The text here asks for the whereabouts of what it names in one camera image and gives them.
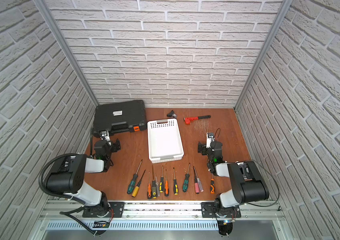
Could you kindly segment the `pink handle screwdriver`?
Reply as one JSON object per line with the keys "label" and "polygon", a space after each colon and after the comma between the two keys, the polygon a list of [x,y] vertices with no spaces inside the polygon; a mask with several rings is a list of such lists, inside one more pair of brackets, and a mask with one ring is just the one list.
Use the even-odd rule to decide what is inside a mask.
{"label": "pink handle screwdriver", "polygon": [[199,184],[198,184],[198,177],[197,177],[197,173],[196,173],[195,167],[193,167],[193,169],[194,169],[194,179],[195,179],[195,183],[194,183],[195,192],[196,192],[196,194],[199,194],[200,193],[200,188],[199,188]]}

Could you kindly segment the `green handle screwdriver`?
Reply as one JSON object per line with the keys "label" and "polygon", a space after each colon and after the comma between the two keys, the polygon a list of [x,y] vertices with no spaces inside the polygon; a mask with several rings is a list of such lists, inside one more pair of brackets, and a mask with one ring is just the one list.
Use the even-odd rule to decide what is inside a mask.
{"label": "green handle screwdriver", "polygon": [[185,179],[184,179],[184,183],[183,183],[183,192],[186,193],[188,191],[188,187],[189,187],[189,178],[190,178],[190,165],[188,166],[188,170],[187,173],[185,174]]}

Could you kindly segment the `green black screwdriver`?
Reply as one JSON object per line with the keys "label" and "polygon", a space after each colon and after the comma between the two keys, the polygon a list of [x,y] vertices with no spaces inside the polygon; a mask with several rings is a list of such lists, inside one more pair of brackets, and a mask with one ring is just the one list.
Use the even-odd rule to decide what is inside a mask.
{"label": "green black screwdriver", "polygon": [[142,164],[142,161],[143,161],[143,160],[140,161],[139,166],[138,166],[138,168],[137,168],[137,170],[136,170],[136,173],[133,175],[133,177],[132,177],[132,179],[131,179],[131,182],[130,182],[130,184],[129,184],[129,186],[128,186],[127,193],[128,193],[129,195],[133,193],[133,190],[134,190],[134,188],[135,188],[136,180],[137,180],[137,177],[138,177],[138,172],[139,172],[140,166],[141,166],[141,164]]}

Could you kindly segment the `yellow handle screwdriver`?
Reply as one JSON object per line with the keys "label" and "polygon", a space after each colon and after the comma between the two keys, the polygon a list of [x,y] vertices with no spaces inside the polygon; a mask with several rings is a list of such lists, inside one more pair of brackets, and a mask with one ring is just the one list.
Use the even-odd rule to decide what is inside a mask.
{"label": "yellow handle screwdriver", "polygon": [[139,180],[139,182],[137,183],[137,185],[135,186],[135,188],[134,188],[134,190],[133,190],[133,193],[132,193],[132,197],[133,197],[133,198],[136,197],[136,195],[137,195],[137,193],[138,193],[138,191],[139,191],[139,187],[140,187],[140,185],[141,185],[141,182],[142,182],[144,173],[145,173],[145,171],[143,172],[141,179]]}

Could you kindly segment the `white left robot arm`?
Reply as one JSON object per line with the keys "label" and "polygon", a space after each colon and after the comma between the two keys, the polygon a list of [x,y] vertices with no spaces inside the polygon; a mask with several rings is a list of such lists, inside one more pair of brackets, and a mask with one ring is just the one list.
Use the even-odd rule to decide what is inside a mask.
{"label": "white left robot arm", "polygon": [[105,173],[113,166],[112,153],[121,149],[120,141],[100,140],[94,146],[93,158],[86,154],[63,154],[49,161],[40,171],[38,184],[47,195],[74,200],[82,206],[75,211],[62,212],[73,217],[82,212],[84,218],[120,218],[124,203],[109,203],[106,194],[85,182],[86,173]]}

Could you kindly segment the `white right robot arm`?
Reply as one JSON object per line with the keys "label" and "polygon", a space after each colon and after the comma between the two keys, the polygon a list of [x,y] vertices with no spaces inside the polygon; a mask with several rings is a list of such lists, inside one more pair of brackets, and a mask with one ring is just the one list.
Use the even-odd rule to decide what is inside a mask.
{"label": "white right robot arm", "polygon": [[212,213],[219,218],[235,218],[238,206],[267,200],[270,192],[254,161],[228,163],[223,159],[222,147],[218,141],[199,142],[198,152],[208,157],[207,167],[213,176],[230,179],[231,189],[217,196]]}

